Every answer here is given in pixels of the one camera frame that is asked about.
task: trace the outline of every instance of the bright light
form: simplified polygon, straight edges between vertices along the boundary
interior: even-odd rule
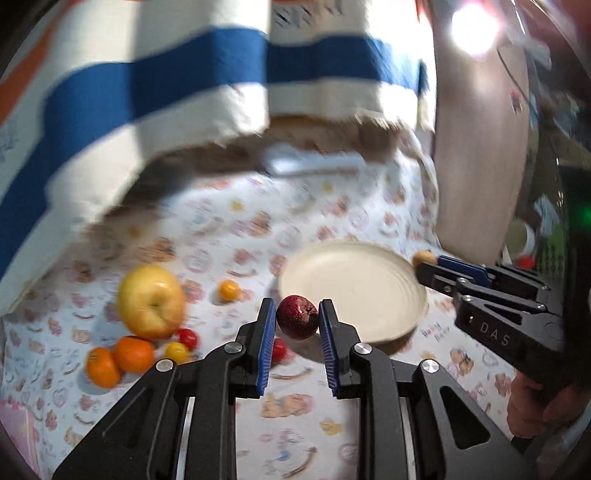
[[[480,4],[468,4],[452,17],[454,42],[473,57],[483,57],[495,45],[500,30],[499,22]]]

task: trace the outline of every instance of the red object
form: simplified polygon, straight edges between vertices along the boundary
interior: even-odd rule
[[[535,267],[535,260],[532,256],[527,256],[515,260],[515,265],[525,270],[533,270]]]
[[[318,310],[313,303],[299,295],[290,295],[281,300],[275,318],[281,331],[294,340],[306,340],[318,329]]]
[[[273,341],[273,354],[271,355],[271,363],[278,364],[285,358],[285,354],[287,353],[287,347],[285,346],[285,342],[280,338],[276,338]]]
[[[199,346],[200,339],[194,331],[189,328],[181,328],[178,333],[178,341],[181,342],[189,350],[193,350]]]

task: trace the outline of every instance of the cherry tomato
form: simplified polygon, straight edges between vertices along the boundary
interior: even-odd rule
[[[170,342],[166,346],[164,358],[170,358],[179,365],[182,365],[189,358],[189,349],[180,342]]]
[[[273,341],[273,354],[271,355],[271,363],[278,364],[285,358],[285,354],[287,353],[287,347],[285,346],[285,342],[280,338],[276,338]]]
[[[189,350],[193,350],[199,346],[199,335],[190,328],[181,328],[178,332],[178,341]]]
[[[233,280],[220,282],[217,291],[223,301],[235,301],[240,296],[240,285]]]

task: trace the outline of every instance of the red fruit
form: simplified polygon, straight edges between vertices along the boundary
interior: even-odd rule
[[[318,329],[318,310],[299,295],[285,297],[277,307],[277,325],[294,340],[306,340]]]
[[[278,364],[285,358],[286,353],[287,347],[285,346],[285,342],[280,338],[276,338],[273,341],[273,354],[271,356],[271,363]]]
[[[199,335],[189,328],[181,328],[178,333],[178,341],[189,350],[193,350],[199,345]]]

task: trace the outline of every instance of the plum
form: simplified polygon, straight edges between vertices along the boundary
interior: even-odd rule
[[[299,295],[285,297],[277,307],[277,325],[294,340],[306,340],[318,329],[318,310]]]

